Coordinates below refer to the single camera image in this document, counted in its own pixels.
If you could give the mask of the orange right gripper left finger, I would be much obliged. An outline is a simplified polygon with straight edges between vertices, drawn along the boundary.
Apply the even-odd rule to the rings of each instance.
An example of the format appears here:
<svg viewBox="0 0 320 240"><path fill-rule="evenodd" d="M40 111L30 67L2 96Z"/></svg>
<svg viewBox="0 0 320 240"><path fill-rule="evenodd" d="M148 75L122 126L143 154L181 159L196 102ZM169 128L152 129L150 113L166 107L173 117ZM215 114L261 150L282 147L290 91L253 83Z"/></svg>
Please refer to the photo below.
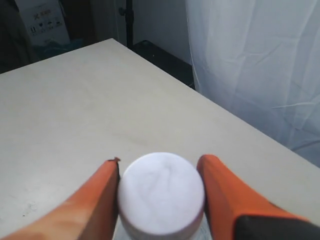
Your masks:
<svg viewBox="0 0 320 240"><path fill-rule="evenodd" d="M119 214L119 158L106 160L68 199L6 240L111 240Z"/></svg>

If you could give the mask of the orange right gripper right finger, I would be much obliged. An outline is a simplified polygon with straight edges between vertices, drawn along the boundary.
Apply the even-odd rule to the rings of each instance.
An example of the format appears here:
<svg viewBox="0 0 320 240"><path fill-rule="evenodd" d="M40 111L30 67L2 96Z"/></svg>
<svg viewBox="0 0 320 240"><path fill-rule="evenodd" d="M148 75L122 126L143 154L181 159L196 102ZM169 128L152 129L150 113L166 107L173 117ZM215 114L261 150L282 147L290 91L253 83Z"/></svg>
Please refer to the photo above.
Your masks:
<svg viewBox="0 0 320 240"><path fill-rule="evenodd" d="M215 240L318 240L319 226L269 201L215 155L197 162L205 190L205 215Z"/></svg>

